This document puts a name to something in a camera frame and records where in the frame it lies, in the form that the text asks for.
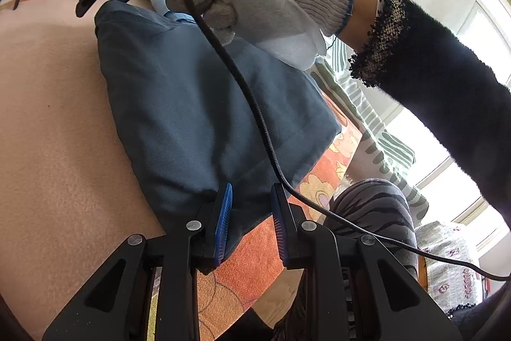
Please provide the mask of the right dark sleeve forearm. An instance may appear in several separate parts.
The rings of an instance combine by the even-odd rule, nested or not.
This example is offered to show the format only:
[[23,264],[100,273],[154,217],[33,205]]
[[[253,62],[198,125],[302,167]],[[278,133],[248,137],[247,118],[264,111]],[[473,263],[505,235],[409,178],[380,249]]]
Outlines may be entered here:
[[351,0],[351,74],[411,111],[510,220],[510,91],[411,0]]

